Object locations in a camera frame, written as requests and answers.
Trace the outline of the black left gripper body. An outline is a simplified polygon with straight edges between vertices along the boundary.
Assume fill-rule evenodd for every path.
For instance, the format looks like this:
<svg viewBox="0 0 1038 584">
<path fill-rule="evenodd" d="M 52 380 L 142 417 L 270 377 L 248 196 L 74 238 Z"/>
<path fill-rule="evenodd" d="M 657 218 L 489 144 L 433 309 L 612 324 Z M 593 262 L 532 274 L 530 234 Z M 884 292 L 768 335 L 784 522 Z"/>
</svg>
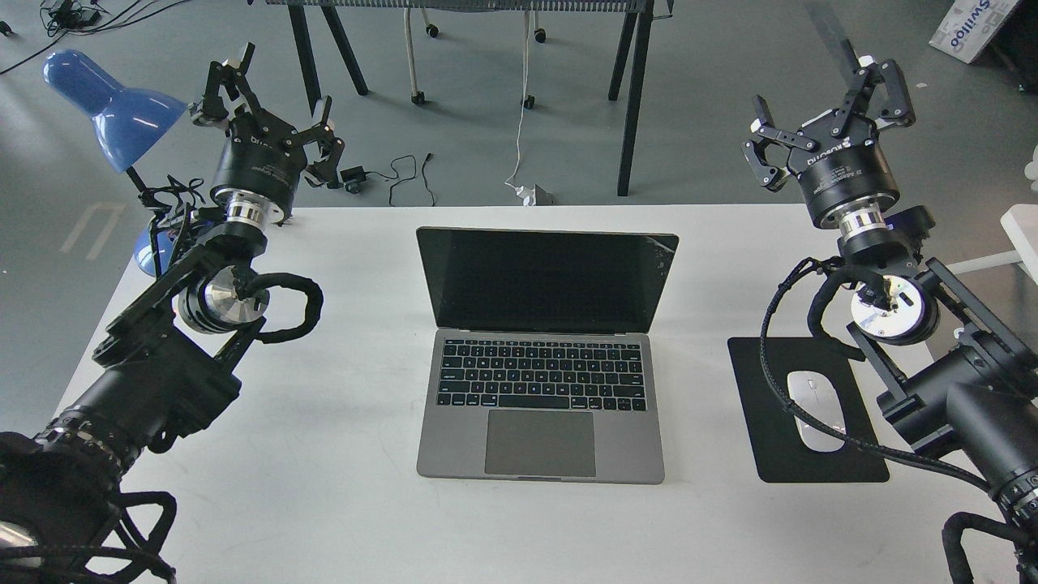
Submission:
<svg viewBox="0 0 1038 584">
<path fill-rule="evenodd" d="M 210 195 L 225 204 L 234 192 L 247 191 L 279 210 L 275 222 L 292 215 L 296 190 L 307 166 L 300 145 L 284 145 L 292 136 L 286 122 L 260 122 L 254 114 L 234 116 L 218 162 Z"/>
</svg>

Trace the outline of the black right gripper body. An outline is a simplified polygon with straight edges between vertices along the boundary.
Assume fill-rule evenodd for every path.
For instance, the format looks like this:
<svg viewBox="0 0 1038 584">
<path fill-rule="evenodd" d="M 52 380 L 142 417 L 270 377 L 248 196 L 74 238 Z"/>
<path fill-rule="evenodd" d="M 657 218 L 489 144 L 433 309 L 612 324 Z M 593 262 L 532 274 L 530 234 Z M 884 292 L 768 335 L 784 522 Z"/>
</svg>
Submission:
<svg viewBox="0 0 1038 584">
<path fill-rule="evenodd" d="M 834 135 L 834 115 L 818 115 L 798 129 L 818 144 L 816 152 L 793 151 L 793 174 L 800 184 L 809 218 L 816 228 L 838 228 L 838 208 L 857 200 L 887 211 L 900 199 L 872 119 L 852 115 L 843 133 Z"/>
</svg>

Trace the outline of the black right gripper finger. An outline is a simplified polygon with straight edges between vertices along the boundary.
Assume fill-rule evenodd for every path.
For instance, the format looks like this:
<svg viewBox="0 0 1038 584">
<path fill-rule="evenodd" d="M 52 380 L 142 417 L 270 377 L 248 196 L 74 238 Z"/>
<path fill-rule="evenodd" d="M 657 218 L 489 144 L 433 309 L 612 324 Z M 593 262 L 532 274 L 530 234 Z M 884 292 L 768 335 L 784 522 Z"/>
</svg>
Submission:
<svg viewBox="0 0 1038 584">
<path fill-rule="evenodd" d="M 842 104 L 834 110 L 831 136 L 863 135 L 867 128 L 875 135 L 892 126 L 907 128 L 916 123 L 916 110 L 903 71 L 893 59 L 875 62 L 870 55 L 859 57 L 848 38 L 838 43 L 835 55 L 838 62 L 846 63 L 850 71 L 847 92 Z M 887 99 L 875 118 L 871 118 L 869 107 L 878 88 L 885 89 Z"/>
<path fill-rule="evenodd" d="M 750 137 L 742 144 L 743 158 L 750 167 L 757 185 L 771 192 L 778 192 L 791 171 L 788 162 L 782 165 L 769 162 L 767 148 L 778 148 L 787 155 L 795 149 L 816 152 L 819 141 L 793 131 L 783 131 L 774 126 L 769 105 L 761 95 L 753 98 L 756 117 L 750 123 Z"/>
</svg>

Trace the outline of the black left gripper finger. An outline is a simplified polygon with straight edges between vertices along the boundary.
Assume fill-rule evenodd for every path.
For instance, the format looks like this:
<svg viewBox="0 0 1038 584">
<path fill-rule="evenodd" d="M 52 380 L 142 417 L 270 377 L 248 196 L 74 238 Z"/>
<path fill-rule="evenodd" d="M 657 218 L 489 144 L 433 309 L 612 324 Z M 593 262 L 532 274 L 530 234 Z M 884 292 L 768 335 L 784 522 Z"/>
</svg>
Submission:
<svg viewBox="0 0 1038 584">
<path fill-rule="evenodd" d="M 260 107 L 260 100 L 252 92 L 246 79 L 253 54 L 255 45 L 246 43 L 241 57 L 227 59 L 226 62 L 210 62 L 203 93 L 196 102 L 190 104 L 190 118 L 193 126 L 228 131 L 233 121 L 245 121 L 246 114 L 249 114 L 252 116 L 253 126 L 260 131 L 269 130 L 264 121 L 266 114 Z M 231 114 L 225 107 L 223 93 L 226 93 L 233 102 L 243 98 L 244 105 L 240 105 Z"/>
<path fill-rule="evenodd" d="M 294 170 L 311 187 L 342 188 L 340 166 L 345 141 L 334 132 L 330 121 L 332 98 L 319 98 L 315 104 L 315 126 L 303 131 L 292 130 L 283 140 L 283 152 Z M 308 158 L 305 147 L 316 144 L 316 159 Z"/>
</svg>

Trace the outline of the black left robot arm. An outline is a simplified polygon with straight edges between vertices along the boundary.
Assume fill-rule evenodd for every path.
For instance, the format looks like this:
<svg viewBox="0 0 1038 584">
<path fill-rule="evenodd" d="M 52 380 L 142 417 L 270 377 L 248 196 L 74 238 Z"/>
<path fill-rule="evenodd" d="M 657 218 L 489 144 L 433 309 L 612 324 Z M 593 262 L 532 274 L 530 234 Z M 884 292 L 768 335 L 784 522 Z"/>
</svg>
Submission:
<svg viewBox="0 0 1038 584">
<path fill-rule="evenodd" d="M 77 49 L 51 54 L 42 76 L 93 122 L 110 164 L 133 164 L 184 112 L 224 130 L 212 207 L 175 208 L 168 255 L 152 253 L 155 281 L 107 328 L 93 351 L 103 373 L 34 437 L 2 435 L 4 583 L 127 583 L 141 573 L 174 583 L 160 558 L 177 513 L 167 492 L 127 494 L 120 481 L 142 451 L 168 451 L 237 399 L 234 367 L 253 341 L 292 341 L 315 329 L 323 293 L 292 273 L 258 274 L 264 229 L 290 217 L 300 180 L 337 187 L 344 141 L 315 104 L 298 130 L 262 106 L 247 82 L 255 46 L 211 62 L 204 92 L 185 105 L 127 88 Z"/>
</svg>

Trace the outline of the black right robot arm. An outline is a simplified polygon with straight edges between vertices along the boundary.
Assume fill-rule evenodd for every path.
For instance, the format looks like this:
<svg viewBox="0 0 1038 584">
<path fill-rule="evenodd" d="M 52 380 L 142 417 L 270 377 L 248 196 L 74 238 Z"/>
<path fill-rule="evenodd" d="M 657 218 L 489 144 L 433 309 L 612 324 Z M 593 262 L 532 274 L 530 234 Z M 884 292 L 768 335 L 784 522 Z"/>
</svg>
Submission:
<svg viewBox="0 0 1038 584">
<path fill-rule="evenodd" d="M 1000 520 L 950 515 L 941 543 L 950 580 L 972 583 L 963 533 L 1012 544 L 1019 580 L 1036 580 L 1036 352 L 971 291 L 948 266 L 926 260 L 935 222 L 918 204 L 892 213 L 900 192 L 879 136 L 916 122 L 901 67 L 857 55 L 848 38 L 830 41 L 847 90 L 841 103 L 795 130 L 775 126 L 763 96 L 743 156 L 757 182 L 778 191 L 800 185 L 809 219 L 837 230 L 838 254 L 807 258 L 778 284 L 759 336 L 764 380 L 785 413 L 868 454 L 950 476 L 986 492 Z M 886 386 L 883 418 L 908 450 L 825 425 L 772 373 L 767 333 L 778 303 L 815 271 L 826 278 L 807 314 L 809 333 L 835 354 L 866 362 Z"/>
</svg>

